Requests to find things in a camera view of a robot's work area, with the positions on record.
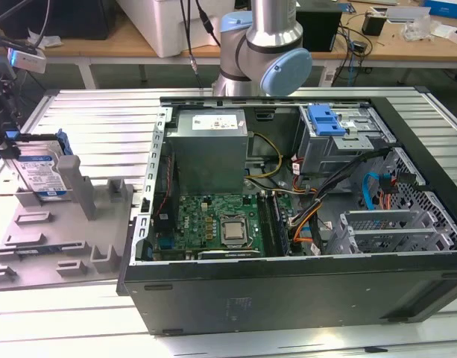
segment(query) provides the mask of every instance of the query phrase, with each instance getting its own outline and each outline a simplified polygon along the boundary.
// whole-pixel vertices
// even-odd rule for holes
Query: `power supply label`
[[[19,173],[35,192],[43,196],[58,196],[66,193],[63,179],[56,173],[50,155],[26,155],[18,158]]]
[[[201,114],[194,116],[192,120],[192,130],[226,130],[226,129],[237,129],[238,124],[236,122],[235,114]]]

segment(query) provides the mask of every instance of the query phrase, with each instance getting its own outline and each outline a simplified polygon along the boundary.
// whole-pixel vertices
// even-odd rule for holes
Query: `blue hard drive label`
[[[66,194],[66,186],[56,172],[54,158],[50,155],[25,155],[18,158],[19,173],[25,182],[41,196]]]

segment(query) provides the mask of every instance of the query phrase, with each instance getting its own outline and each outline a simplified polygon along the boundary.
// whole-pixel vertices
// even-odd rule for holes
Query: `yellow wire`
[[[269,140],[268,138],[266,138],[265,136],[263,136],[261,133],[253,133],[255,136],[260,136],[262,137],[266,142],[269,143],[269,145],[271,145],[271,147],[273,147],[273,149],[276,151],[276,153],[278,154],[278,165],[277,167],[272,171],[272,172],[269,172],[269,173],[265,173],[265,174],[256,174],[256,175],[247,175],[245,178],[250,178],[250,179],[255,179],[255,178],[267,178],[267,177],[270,177],[272,175],[275,175],[276,173],[278,173],[278,171],[281,169],[281,165],[283,164],[283,156],[281,155],[281,152],[280,150],[274,145],[274,143]]]

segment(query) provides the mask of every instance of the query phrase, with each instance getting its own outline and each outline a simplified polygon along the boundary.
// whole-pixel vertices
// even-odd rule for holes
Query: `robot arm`
[[[311,54],[301,48],[296,0],[251,0],[253,12],[239,11],[221,21],[217,96],[290,95],[308,78]]]

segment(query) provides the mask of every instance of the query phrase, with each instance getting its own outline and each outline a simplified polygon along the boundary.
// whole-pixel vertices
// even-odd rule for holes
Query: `motherboard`
[[[251,249],[265,256],[257,195],[182,196],[174,241],[161,238],[160,249]],[[278,195],[280,220],[293,214],[288,195]]]

